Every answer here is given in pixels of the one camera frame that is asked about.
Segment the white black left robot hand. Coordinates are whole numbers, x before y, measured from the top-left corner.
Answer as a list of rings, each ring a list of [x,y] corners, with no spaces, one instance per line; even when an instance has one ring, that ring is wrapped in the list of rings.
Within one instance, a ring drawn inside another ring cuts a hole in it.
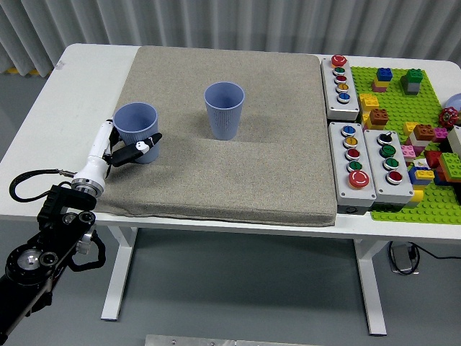
[[[86,160],[85,167],[76,173],[72,184],[104,185],[109,166],[119,167],[146,155],[162,138],[154,133],[136,143],[123,146],[112,153],[117,143],[118,132],[112,120],[106,120],[100,127]]]

